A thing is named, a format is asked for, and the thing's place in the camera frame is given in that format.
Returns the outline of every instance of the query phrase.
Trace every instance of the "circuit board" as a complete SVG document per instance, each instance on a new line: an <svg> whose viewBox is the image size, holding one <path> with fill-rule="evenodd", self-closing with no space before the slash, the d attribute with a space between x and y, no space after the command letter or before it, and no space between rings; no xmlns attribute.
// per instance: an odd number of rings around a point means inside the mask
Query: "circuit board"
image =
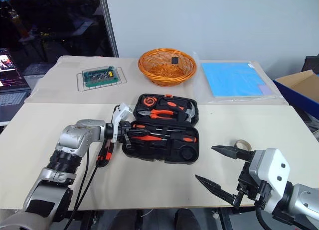
<svg viewBox="0 0 319 230"><path fill-rule="evenodd" d="M83 82L86 87L95 87L110 83L116 83L119 81L116 73L116 68L113 66L109 66L106 69L104 68L100 70L84 72Z"/></svg>

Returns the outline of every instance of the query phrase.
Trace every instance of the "laptop keyboard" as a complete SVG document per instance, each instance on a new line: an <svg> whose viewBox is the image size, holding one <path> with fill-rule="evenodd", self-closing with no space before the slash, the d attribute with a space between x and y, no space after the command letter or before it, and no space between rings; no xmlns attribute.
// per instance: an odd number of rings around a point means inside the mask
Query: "laptop keyboard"
<svg viewBox="0 0 319 230"><path fill-rule="evenodd" d="M26 92L1 94L0 95L0 107L12 106L20 104L22 98L25 96Z"/></svg>

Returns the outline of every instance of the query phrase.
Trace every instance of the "white wall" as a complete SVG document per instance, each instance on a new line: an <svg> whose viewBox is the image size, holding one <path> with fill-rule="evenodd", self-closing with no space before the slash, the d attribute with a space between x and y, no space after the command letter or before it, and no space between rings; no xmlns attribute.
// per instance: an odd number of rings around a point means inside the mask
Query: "white wall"
<svg viewBox="0 0 319 230"><path fill-rule="evenodd" d="M172 47L256 60L271 77L319 53L319 0L107 0L120 57Z"/></svg>

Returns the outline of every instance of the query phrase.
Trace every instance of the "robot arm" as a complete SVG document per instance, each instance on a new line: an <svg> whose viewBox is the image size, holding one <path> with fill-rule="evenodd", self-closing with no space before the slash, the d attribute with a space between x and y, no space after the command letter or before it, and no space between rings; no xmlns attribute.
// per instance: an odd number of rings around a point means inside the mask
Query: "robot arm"
<svg viewBox="0 0 319 230"><path fill-rule="evenodd" d="M270 229L262 220L260 210L273 218L304 230L319 227L319 190L288 181L290 167L278 149L246 151L231 146L213 146L217 152L245 160L239 175L238 194L231 195L203 177L196 178L214 195L239 208L244 195L255 201L256 215L262 227Z"/></svg>
<svg viewBox="0 0 319 230"><path fill-rule="evenodd" d="M116 107L112 123L83 119L67 126L60 135L47 167L42 169L27 195L22 211L4 220L0 229L45 230L52 222L61 221L73 194L68 186L73 184L75 172L90 144L104 139L116 142L123 138L129 128L127 125L121 128L120 121L131 112L122 103Z"/></svg>

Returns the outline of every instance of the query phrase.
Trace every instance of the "laptop screen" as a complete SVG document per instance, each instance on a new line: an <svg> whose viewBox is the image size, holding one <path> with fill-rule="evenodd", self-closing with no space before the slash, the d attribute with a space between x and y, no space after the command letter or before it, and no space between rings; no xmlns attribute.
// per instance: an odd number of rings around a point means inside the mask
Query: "laptop screen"
<svg viewBox="0 0 319 230"><path fill-rule="evenodd" d="M0 92L28 88L25 79L16 70L6 49L0 49Z"/></svg>

